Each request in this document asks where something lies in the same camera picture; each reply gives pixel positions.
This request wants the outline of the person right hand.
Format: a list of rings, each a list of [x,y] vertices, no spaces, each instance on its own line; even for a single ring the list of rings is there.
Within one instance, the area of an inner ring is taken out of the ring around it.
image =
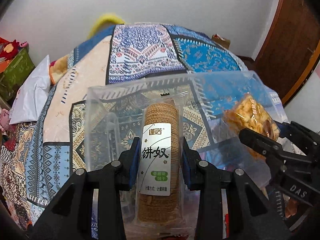
[[[293,198],[289,199],[289,202],[287,203],[285,207],[285,218],[290,218],[291,216],[294,216],[297,213],[297,207],[299,202]]]

